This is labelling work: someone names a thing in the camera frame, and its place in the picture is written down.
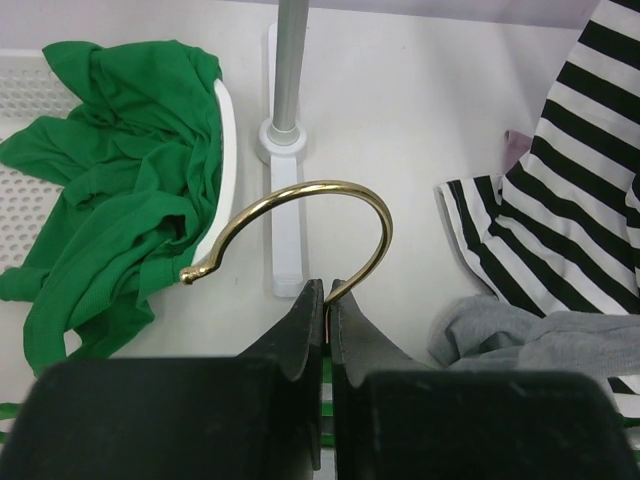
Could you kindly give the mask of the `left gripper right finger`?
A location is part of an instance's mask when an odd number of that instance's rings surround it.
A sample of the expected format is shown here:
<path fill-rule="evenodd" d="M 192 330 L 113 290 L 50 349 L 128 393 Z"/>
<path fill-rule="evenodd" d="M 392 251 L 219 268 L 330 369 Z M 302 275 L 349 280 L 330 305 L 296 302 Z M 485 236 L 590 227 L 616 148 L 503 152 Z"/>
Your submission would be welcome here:
<path fill-rule="evenodd" d="M 400 479 L 401 428 L 409 419 L 396 390 L 429 368 L 371 322 L 349 292 L 327 308 L 332 364 L 335 469 L 339 479 Z"/>

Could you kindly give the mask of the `grey tank top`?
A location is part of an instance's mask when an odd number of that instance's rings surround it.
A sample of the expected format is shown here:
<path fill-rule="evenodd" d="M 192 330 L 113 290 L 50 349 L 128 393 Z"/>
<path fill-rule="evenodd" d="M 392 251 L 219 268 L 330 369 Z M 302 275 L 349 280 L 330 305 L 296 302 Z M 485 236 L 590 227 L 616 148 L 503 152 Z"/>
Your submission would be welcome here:
<path fill-rule="evenodd" d="M 604 380 L 639 373 L 639 317 L 557 311 L 538 317 L 490 296 L 454 304 L 428 352 L 458 370 L 559 370 Z"/>

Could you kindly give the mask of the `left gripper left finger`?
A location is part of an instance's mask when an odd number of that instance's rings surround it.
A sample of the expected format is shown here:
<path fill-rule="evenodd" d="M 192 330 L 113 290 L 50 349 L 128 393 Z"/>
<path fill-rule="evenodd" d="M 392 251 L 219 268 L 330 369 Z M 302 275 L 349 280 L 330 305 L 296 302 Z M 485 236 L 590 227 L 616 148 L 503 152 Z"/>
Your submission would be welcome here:
<path fill-rule="evenodd" d="M 323 302 L 322 282 L 308 281 L 284 317 L 239 354 L 273 366 L 263 470 L 320 467 Z"/>

